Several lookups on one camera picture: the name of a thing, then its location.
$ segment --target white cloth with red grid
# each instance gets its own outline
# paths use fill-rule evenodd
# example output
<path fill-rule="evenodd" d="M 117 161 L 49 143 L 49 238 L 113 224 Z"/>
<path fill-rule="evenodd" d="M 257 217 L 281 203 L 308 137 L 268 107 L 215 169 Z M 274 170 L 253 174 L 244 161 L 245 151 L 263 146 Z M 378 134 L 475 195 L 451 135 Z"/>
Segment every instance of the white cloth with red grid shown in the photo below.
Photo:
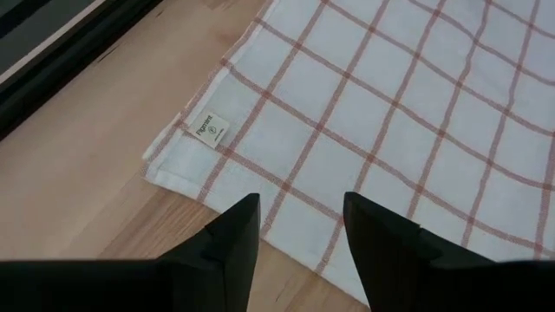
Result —
<path fill-rule="evenodd" d="M 147 150 L 146 178 L 366 302 L 341 218 L 357 191 L 494 260 L 555 250 L 555 2 L 275 0 Z M 230 123 L 212 149 L 187 129 Z"/>

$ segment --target light wood surface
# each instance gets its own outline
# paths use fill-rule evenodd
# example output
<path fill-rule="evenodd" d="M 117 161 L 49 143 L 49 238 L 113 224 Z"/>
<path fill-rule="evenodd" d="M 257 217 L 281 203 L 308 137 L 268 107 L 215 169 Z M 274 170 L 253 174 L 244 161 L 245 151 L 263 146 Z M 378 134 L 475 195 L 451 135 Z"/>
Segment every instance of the light wood surface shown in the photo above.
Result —
<path fill-rule="evenodd" d="M 140 156 L 263 2 L 162 2 L 1 141 L 0 258 L 157 257 L 213 219 Z M 366 309 L 261 243 L 249 310 Z"/>

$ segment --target tea towel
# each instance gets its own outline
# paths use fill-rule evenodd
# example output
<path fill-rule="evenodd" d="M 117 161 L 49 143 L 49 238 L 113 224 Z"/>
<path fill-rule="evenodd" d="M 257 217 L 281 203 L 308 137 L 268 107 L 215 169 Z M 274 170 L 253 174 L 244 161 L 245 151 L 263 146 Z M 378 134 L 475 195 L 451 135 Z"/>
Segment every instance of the tea towel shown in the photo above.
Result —
<path fill-rule="evenodd" d="M 365 303 L 346 191 L 493 260 L 553 257 L 554 11 L 269 1 L 148 148 L 145 177 L 219 212 L 260 193 L 262 237 Z M 207 114 L 227 125 L 215 148 L 192 134 Z"/>

